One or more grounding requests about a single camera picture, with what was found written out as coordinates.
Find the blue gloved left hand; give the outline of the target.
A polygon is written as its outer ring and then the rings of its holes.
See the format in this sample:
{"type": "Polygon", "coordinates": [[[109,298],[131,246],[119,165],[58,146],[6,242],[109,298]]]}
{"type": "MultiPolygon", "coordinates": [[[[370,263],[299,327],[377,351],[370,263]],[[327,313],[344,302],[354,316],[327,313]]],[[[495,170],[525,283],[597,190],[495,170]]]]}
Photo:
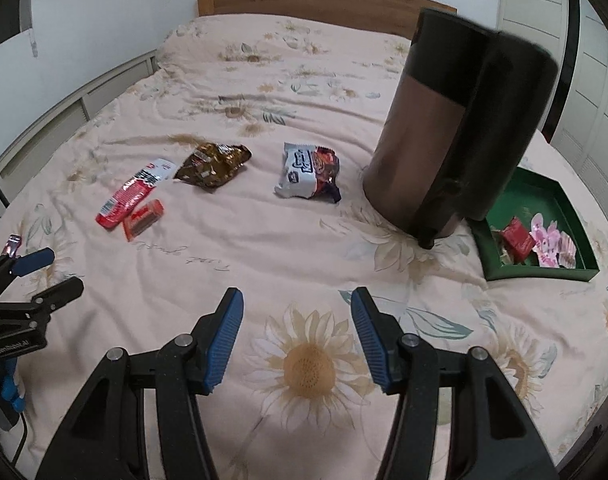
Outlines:
{"type": "Polygon", "coordinates": [[[25,387],[17,371],[17,359],[0,362],[0,408],[23,413],[25,396],[25,387]]]}

